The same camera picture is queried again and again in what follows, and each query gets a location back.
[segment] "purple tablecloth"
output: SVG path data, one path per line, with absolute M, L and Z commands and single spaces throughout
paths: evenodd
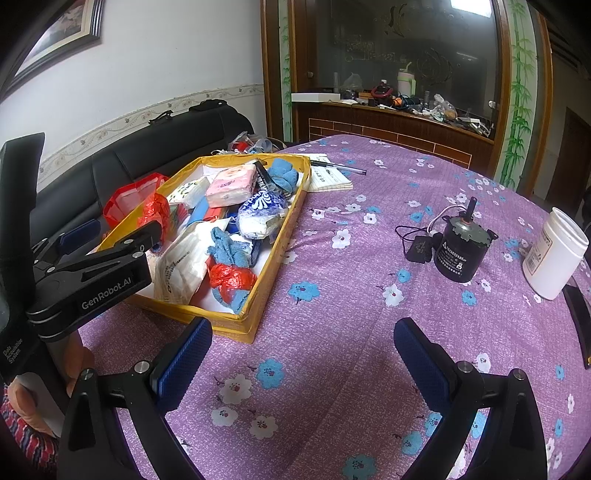
M 215 337 L 167 415 L 205 478 L 398 479 L 439 420 L 393 346 L 394 323 L 406 316 L 456 361 L 526 371 L 549 478 L 559 478 L 591 435 L 591 372 L 564 297 L 540 299 L 521 271 L 546 213 L 447 161 L 367 138 L 338 135 L 288 151 L 326 153 L 368 174 L 352 175 L 353 190 L 307 196 L 254 344 Z M 499 235 L 472 282 L 408 262 L 394 228 L 426 226 L 471 194 L 477 221 Z M 589 272 L 582 262 L 574 274 L 587 296 Z M 105 373 L 152 358 L 182 328 L 121 304 L 81 334 Z M 485 421 L 480 412 L 451 477 L 465 472 Z M 122 423 L 142 474 L 155 478 L 127 412 Z

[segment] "white bottle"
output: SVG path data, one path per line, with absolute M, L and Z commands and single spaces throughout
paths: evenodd
M 589 240 L 564 212 L 552 208 L 538 241 L 522 264 L 525 278 L 541 297 L 554 300 L 568 282 Z

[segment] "sofa backrest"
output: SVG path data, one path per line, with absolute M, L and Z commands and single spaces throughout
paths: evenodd
M 114 192 L 153 172 L 172 176 L 197 157 L 225 149 L 239 133 L 254 133 L 229 105 L 188 111 L 127 135 L 78 162 L 37 194 L 32 245 L 95 218 L 108 230 L 103 208 Z M 68 257 L 89 252 L 100 238 Z

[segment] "red plastic bag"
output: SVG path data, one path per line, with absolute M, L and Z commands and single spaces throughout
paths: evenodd
M 209 270 L 209 284 L 212 288 L 220 287 L 222 300 L 227 304 L 234 298 L 234 290 L 252 290 L 256 275 L 249 268 L 216 263 Z
M 170 205 L 164 195 L 152 193 L 144 202 L 142 216 L 138 218 L 138 227 L 156 220 L 162 227 L 160 242 L 164 242 L 170 228 Z
M 103 209 L 103 216 L 111 229 L 115 228 L 148 195 L 154 193 L 167 180 L 168 177 L 160 173 L 152 173 L 146 178 L 118 189 Z

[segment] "picture frame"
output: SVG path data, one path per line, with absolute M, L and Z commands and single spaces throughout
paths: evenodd
M 100 40 L 103 0 L 76 0 L 41 36 L 17 71 L 8 93 L 43 69 Z

